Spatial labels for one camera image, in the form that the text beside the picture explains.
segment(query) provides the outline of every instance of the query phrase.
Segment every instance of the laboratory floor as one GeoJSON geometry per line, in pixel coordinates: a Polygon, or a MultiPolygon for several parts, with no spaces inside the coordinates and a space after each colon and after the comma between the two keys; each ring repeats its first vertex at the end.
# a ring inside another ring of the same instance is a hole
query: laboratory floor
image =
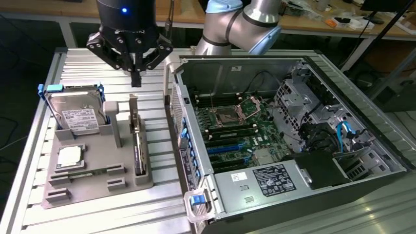
{"type": "MultiPolygon", "coordinates": [[[[99,25],[75,23],[72,27],[78,44],[84,45],[99,25]]],[[[174,46],[196,45],[200,36],[199,29],[175,29],[174,46]]],[[[332,44],[328,37],[284,35],[272,49],[319,49],[339,64],[348,57],[355,43],[356,39],[343,39],[339,44],[332,44]]],[[[0,161],[0,214],[39,103],[38,84],[47,78],[55,48],[64,46],[56,23],[0,18],[0,148],[19,140],[0,150],[4,159],[0,161]]]]}

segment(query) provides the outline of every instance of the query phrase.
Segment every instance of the hard drive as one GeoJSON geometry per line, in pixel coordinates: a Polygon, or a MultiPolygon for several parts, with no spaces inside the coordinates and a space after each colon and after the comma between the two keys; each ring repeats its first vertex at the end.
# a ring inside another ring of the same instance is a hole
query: hard drive
{"type": "Polygon", "coordinates": [[[108,123],[103,112],[103,90],[98,85],[64,87],[54,84],[40,92],[59,129],[71,129],[76,136],[99,132],[99,126],[108,123]]]}

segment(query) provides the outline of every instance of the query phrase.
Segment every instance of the power supply label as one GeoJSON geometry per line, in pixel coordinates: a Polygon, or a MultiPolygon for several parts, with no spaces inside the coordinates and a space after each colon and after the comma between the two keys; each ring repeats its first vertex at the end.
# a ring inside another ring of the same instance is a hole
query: power supply label
{"type": "Polygon", "coordinates": [[[296,190],[291,176],[282,164],[256,169],[254,173],[264,196],[274,196],[296,190]]]}
{"type": "Polygon", "coordinates": [[[99,128],[96,113],[94,109],[63,111],[63,115],[74,132],[94,130],[99,128]]]}

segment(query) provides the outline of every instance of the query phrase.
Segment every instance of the blue cable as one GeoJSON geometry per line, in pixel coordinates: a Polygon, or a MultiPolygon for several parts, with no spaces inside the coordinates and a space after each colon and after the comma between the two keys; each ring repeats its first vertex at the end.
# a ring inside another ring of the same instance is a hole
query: blue cable
{"type": "Polygon", "coordinates": [[[342,134],[342,127],[343,127],[343,125],[346,126],[347,131],[348,131],[348,132],[352,132],[352,133],[355,134],[355,131],[352,130],[348,121],[342,121],[342,122],[338,124],[338,140],[339,140],[339,144],[340,144],[340,152],[342,152],[342,153],[344,152],[343,137],[342,137],[342,135],[340,135],[340,134],[342,134]]]}

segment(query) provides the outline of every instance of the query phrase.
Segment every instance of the desk leg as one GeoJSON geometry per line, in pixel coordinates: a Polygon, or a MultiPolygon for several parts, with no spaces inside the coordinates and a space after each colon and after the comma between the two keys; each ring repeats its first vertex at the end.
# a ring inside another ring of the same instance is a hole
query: desk leg
{"type": "Polygon", "coordinates": [[[352,67],[352,65],[356,63],[356,61],[359,60],[362,54],[364,53],[366,49],[368,48],[370,44],[372,43],[372,41],[376,39],[375,36],[371,36],[370,38],[366,38],[362,41],[362,44],[359,45],[358,49],[355,50],[355,52],[352,53],[352,56],[350,57],[346,65],[342,68],[342,72],[350,70],[350,68],[352,67]]]}
{"type": "Polygon", "coordinates": [[[60,30],[63,32],[67,47],[68,48],[76,48],[78,47],[78,41],[76,41],[76,38],[75,38],[74,33],[72,33],[71,20],[67,17],[64,17],[64,18],[59,19],[58,23],[60,26],[60,30]]]}

